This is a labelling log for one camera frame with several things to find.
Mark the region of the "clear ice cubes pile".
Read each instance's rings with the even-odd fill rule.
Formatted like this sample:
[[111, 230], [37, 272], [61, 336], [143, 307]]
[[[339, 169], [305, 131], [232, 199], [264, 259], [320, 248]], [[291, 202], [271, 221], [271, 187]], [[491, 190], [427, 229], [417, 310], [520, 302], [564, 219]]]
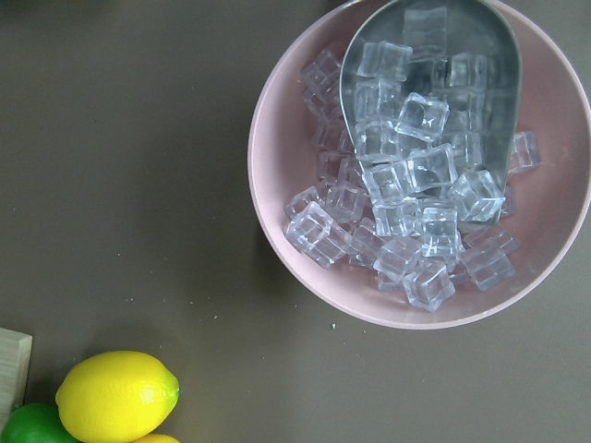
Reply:
[[516, 145], [521, 55], [481, 1], [394, 1], [300, 72], [316, 181], [285, 204], [286, 240], [322, 268], [368, 269], [437, 311], [516, 272], [499, 224]]

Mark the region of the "pink bowl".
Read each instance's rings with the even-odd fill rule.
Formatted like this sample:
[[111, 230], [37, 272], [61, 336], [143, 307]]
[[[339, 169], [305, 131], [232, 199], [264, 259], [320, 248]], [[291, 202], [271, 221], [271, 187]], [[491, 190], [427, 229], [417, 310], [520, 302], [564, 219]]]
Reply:
[[572, 65], [556, 43], [519, 11], [495, 2], [512, 27], [522, 60], [518, 126], [537, 134], [542, 163], [515, 178], [518, 210], [502, 222], [519, 241], [515, 275], [481, 292], [464, 287], [435, 312], [383, 293], [367, 269], [324, 269], [285, 239], [287, 199], [316, 180], [309, 144], [312, 116], [302, 100], [301, 68], [322, 49], [344, 49], [379, 7], [346, 3], [304, 30], [275, 65], [259, 96], [248, 142], [248, 178], [263, 232], [289, 271], [324, 302], [367, 322], [396, 329], [446, 329], [489, 317], [516, 303], [557, 267], [578, 234], [590, 204], [590, 106]]

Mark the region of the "metal ice scoop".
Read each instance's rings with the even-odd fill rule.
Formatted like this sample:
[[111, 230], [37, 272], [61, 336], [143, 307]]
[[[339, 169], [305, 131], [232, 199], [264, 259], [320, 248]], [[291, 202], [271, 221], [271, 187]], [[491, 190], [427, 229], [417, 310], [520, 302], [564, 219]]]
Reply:
[[521, 94], [506, 20], [482, 1], [392, 1], [344, 54], [340, 101], [374, 206], [450, 196], [463, 225], [500, 217]]

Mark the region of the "yellow lemon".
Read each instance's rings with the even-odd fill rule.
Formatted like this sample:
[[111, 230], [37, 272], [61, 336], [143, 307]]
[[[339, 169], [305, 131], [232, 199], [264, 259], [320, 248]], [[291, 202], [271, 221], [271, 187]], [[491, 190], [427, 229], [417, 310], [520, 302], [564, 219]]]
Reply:
[[146, 436], [133, 440], [132, 443], [180, 443], [180, 441], [170, 435], [150, 433]]
[[157, 358], [100, 353], [75, 365], [55, 394], [66, 431], [82, 442], [132, 442], [160, 426], [177, 405], [180, 384]]

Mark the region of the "wooden cutting board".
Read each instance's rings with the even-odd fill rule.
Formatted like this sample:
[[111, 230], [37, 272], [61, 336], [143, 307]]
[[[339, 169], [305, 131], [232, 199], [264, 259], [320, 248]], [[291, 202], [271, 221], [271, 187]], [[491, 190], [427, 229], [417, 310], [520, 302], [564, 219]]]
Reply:
[[33, 338], [25, 333], [1, 329], [1, 421], [19, 406], [27, 386]]

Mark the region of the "green lime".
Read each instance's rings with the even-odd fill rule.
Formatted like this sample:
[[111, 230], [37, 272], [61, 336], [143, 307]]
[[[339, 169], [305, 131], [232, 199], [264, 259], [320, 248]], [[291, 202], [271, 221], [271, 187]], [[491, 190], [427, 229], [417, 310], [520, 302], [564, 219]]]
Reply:
[[1, 432], [6, 443], [75, 443], [62, 425], [54, 405], [32, 403], [17, 408], [8, 418]]

